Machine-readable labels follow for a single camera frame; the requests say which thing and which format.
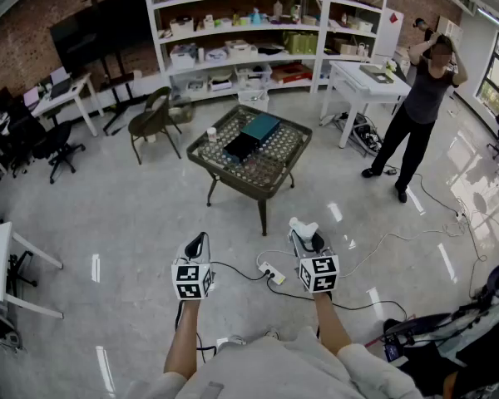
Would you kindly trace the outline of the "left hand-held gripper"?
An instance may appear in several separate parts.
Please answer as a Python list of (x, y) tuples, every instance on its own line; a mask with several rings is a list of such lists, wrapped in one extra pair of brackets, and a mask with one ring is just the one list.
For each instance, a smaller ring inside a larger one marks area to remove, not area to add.
[(202, 300), (208, 296), (214, 274), (210, 262), (210, 237), (206, 232), (201, 232), (178, 250), (171, 265), (171, 280), (180, 301)]

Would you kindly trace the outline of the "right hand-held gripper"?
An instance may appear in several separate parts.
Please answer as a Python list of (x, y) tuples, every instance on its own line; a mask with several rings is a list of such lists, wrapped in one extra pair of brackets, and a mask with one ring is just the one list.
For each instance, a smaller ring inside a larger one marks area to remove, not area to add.
[(306, 251), (304, 241), (290, 231), (294, 255), (297, 258), (296, 273), (304, 290), (309, 293), (327, 293), (336, 289), (340, 273), (338, 255), (326, 247), (324, 234), (315, 233), (311, 239), (313, 252)]

